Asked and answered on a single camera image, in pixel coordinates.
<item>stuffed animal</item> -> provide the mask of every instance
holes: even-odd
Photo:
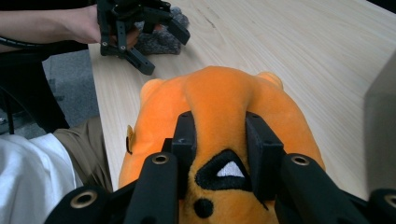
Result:
[[[134,130],[128,126],[130,153],[124,157],[120,187],[139,177],[145,158],[160,152],[163,140],[173,137],[178,116],[191,111],[197,149],[186,197],[179,202],[179,223],[277,223],[273,201],[259,202],[243,185],[226,183],[217,188],[216,181],[206,181],[211,187],[202,181],[207,169],[219,169],[211,164],[223,159],[235,162],[227,164],[233,171],[223,171],[222,176],[249,174],[247,112],[265,120],[287,153],[309,156],[324,169],[303,113],[272,73],[252,76],[228,67],[209,66],[181,77],[153,79],[143,86],[140,97]]]

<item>wooden table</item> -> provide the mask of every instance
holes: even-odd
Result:
[[[303,110],[327,172],[367,198],[363,97],[396,50],[396,15],[363,0],[172,0],[190,19],[180,55],[155,55],[152,76],[90,45],[114,188],[142,85],[208,65],[276,73]]]

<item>white shirt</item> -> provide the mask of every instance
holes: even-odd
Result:
[[[0,223],[44,223],[62,197],[81,186],[53,134],[0,135]]]

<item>gray floor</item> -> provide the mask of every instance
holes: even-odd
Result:
[[[87,50],[52,56],[43,62],[43,66],[52,92],[70,126],[99,115]],[[5,117],[5,113],[0,111],[0,118]],[[26,138],[45,134],[34,122],[16,129],[15,133]]]

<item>khaki pants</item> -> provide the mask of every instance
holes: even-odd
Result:
[[[66,148],[85,186],[101,186],[113,191],[99,117],[88,119],[74,128],[58,129],[54,135]]]

